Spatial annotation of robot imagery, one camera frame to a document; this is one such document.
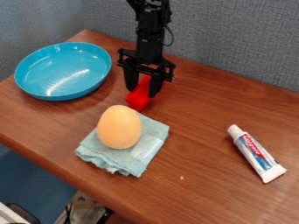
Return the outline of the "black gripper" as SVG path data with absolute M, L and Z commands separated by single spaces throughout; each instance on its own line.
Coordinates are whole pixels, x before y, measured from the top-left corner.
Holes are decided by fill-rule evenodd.
M 164 49 L 164 31 L 149 32 L 141 29 L 136 30 L 136 49 L 120 48 L 117 50 L 117 64 L 124 69 L 125 88 L 132 91 L 139 82 L 139 74 L 148 74 L 149 93 L 148 97 L 155 98 L 160 92 L 164 81 L 173 80 L 175 64 L 163 56 Z

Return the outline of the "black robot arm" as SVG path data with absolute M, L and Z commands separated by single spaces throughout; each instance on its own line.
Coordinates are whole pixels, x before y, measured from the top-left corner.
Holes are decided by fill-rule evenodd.
M 164 31 L 172 33 L 169 0 L 127 0 L 135 11 L 137 27 L 136 49 L 117 50 L 117 64 L 124 70 L 125 88 L 132 91 L 139 82 L 139 74 L 151 76 L 148 97 L 153 98 L 160 92 L 163 83 L 173 81 L 176 65 L 164 58 Z

